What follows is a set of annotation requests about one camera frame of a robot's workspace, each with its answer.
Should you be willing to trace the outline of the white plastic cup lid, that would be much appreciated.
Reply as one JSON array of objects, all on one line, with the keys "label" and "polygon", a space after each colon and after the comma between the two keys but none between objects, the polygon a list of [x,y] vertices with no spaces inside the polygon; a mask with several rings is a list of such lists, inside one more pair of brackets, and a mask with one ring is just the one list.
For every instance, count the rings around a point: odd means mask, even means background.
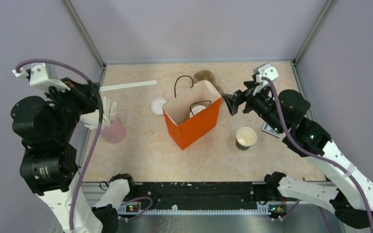
[{"label": "white plastic cup lid", "polygon": [[190,112],[189,112],[189,117],[192,118],[197,113],[199,113],[200,111],[205,110],[205,109],[206,109],[206,106],[204,106],[204,105],[191,106],[190,107]]}]

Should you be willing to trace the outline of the orange paper bag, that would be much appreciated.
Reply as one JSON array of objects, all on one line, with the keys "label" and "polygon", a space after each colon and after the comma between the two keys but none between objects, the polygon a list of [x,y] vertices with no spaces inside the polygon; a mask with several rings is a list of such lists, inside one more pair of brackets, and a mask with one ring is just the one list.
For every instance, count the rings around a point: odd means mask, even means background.
[{"label": "orange paper bag", "polygon": [[[191,85],[177,92],[177,83],[184,77],[191,79]],[[174,97],[162,109],[168,133],[181,150],[216,126],[220,105],[221,95],[211,82],[202,80],[195,83],[188,75],[176,79]]]}]

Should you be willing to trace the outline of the white paper-wrapped straw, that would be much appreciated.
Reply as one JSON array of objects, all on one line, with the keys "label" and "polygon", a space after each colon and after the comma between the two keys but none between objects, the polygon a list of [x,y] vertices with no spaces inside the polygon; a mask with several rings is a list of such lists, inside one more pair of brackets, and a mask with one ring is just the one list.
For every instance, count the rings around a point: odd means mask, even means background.
[{"label": "white paper-wrapped straw", "polygon": [[153,85],[153,84],[157,84],[157,81],[156,80],[151,80],[151,81],[144,81],[144,82],[108,85],[108,86],[102,86],[100,88],[100,92],[126,89],[126,88],[133,88],[133,87],[146,86],[146,85]]}]

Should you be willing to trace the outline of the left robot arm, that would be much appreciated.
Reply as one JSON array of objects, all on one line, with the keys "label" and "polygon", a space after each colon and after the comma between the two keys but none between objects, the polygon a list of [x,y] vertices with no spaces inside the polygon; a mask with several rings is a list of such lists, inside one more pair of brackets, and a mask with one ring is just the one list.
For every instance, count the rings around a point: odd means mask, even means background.
[{"label": "left robot arm", "polygon": [[116,176],[109,191],[90,206],[80,188],[76,149],[70,139],[82,114],[93,113],[100,105],[99,84],[80,84],[69,78],[67,90],[51,86],[46,98],[29,96],[11,110],[12,129],[25,148],[20,175],[51,209],[66,233],[115,233],[122,200],[132,200],[136,187],[130,175]]}]

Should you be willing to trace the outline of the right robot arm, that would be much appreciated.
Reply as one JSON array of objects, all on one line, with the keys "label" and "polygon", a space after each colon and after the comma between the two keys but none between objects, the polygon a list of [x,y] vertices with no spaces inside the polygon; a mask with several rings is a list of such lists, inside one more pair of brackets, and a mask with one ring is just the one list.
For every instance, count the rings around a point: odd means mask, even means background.
[{"label": "right robot arm", "polygon": [[342,223],[373,232],[373,182],[339,150],[330,134],[306,117],[310,103],[295,90],[277,92],[273,83],[246,81],[246,90],[223,94],[230,114],[244,104],[277,133],[284,133],[288,149],[314,164],[333,183],[313,185],[282,172],[265,176],[265,200],[293,198],[333,213]]}]

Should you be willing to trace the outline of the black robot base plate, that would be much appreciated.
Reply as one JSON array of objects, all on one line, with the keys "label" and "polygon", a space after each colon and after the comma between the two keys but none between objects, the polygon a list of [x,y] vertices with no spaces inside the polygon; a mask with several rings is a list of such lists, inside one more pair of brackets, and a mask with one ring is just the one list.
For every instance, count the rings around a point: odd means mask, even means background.
[{"label": "black robot base plate", "polygon": [[143,182],[130,185],[125,201],[152,199],[150,210],[254,210],[267,204],[291,201],[263,182]]}]

